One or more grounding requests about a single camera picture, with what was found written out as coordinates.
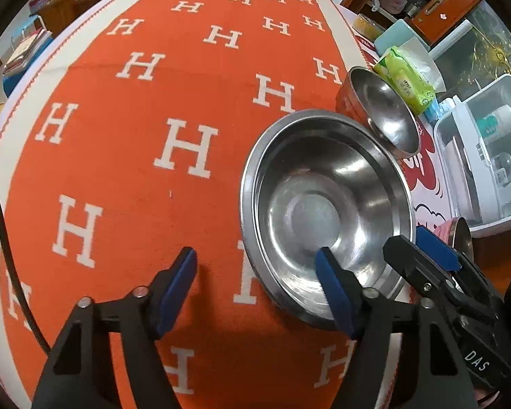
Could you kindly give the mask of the person's right hand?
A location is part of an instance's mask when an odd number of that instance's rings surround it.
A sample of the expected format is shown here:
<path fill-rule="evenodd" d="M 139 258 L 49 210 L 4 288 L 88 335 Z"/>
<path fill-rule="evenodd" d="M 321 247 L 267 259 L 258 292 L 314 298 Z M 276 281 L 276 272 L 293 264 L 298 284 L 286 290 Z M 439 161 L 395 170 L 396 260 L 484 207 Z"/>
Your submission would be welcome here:
<path fill-rule="evenodd" d="M 475 400 L 479 408 L 485 408 L 497 399 L 499 390 L 485 391 L 482 389 L 475 390 Z"/>

